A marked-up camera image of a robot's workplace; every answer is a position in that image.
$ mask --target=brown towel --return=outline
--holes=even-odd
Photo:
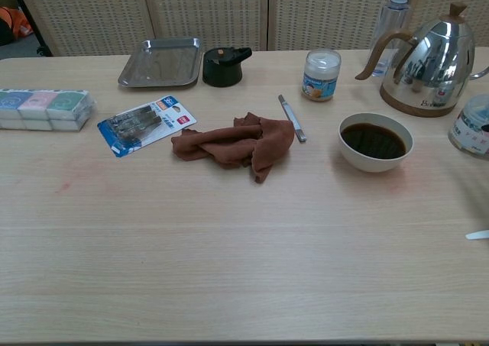
[[[248,113],[244,118],[235,118],[234,125],[209,132],[182,130],[181,136],[171,138],[173,152],[183,160],[213,157],[226,169],[251,164],[255,181],[262,183],[292,144],[292,122]]]

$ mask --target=floor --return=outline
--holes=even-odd
[[[15,57],[41,57],[37,54],[38,47],[39,42],[34,34],[19,38],[15,42],[0,46],[0,60]]]

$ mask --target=white container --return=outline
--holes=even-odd
[[[353,124],[361,123],[374,124],[394,132],[403,141],[406,148],[406,153],[402,157],[397,157],[395,159],[377,159],[375,157],[363,155],[355,149],[352,149],[348,146],[345,140],[343,140],[342,132]],[[385,172],[386,170],[397,167],[401,161],[411,154],[414,146],[413,136],[407,128],[405,128],[398,121],[386,117],[385,115],[378,115],[377,113],[357,113],[356,115],[350,115],[349,117],[345,118],[339,125],[338,138],[339,148],[343,157],[353,167],[369,173]]]
[[[303,93],[317,102],[333,97],[342,57],[334,50],[311,50],[304,66]]]
[[[468,101],[449,132],[449,140],[470,155],[489,159],[489,94]]]

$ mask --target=sponge pack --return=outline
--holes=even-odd
[[[0,89],[0,128],[79,131],[94,104],[85,90]]]

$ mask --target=jar lid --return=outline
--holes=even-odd
[[[340,67],[342,64],[342,57],[334,50],[311,50],[307,54],[306,62],[317,69],[327,70]]]

